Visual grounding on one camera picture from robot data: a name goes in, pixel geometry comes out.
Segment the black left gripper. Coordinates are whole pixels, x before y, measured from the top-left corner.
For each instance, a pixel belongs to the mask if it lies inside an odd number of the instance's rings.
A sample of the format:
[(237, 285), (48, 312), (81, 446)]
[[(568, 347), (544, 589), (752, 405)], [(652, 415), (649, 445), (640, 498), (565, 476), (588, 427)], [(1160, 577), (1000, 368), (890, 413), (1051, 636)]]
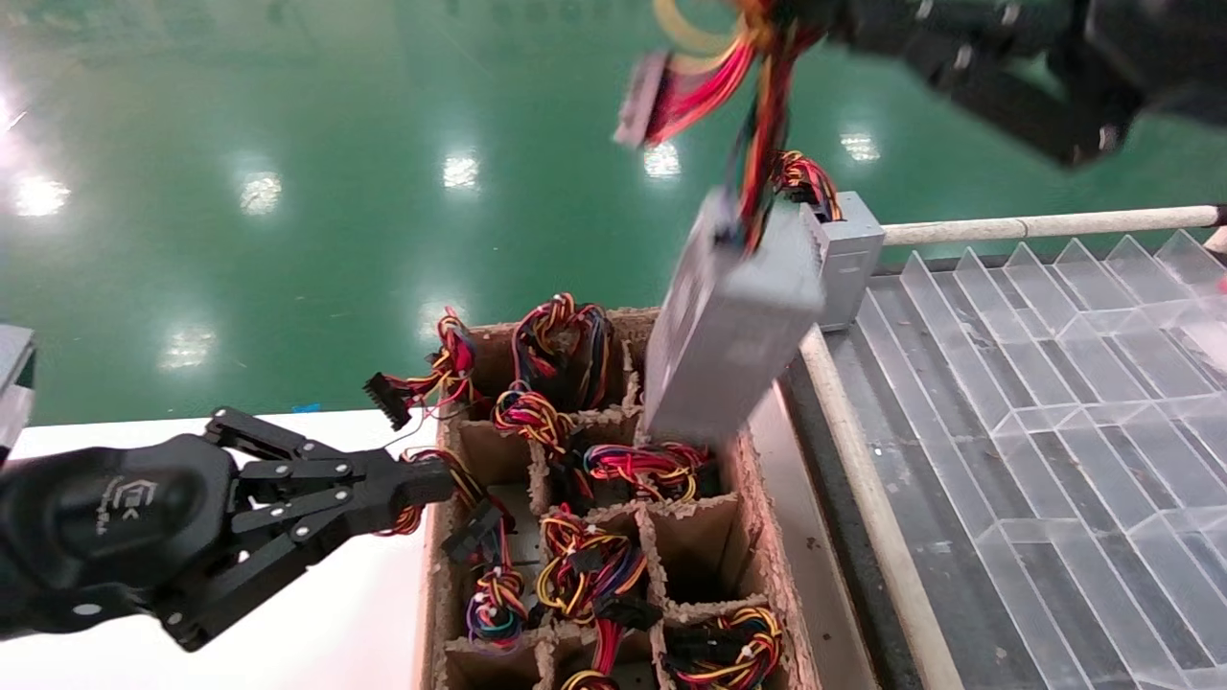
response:
[[(231, 406), (202, 437), (2, 469), (2, 638), (148, 614), (196, 652), (351, 538), (454, 494), (442, 459), (340, 451)], [(228, 516), (234, 476), (237, 496), (285, 501)]]

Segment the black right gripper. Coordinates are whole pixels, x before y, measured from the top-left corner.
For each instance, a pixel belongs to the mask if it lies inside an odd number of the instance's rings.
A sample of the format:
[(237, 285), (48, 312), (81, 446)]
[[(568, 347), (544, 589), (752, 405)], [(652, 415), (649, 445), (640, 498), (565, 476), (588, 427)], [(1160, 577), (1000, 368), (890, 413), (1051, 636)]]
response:
[(1121, 147), (1121, 112), (1053, 95), (1007, 63), (1049, 52), (1085, 16), (1087, 43), (1147, 106), (1223, 108), (1225, 1), (815, 2), (815, 25), (836, 42), (903, 56), (951, 104), (1066, 169)]

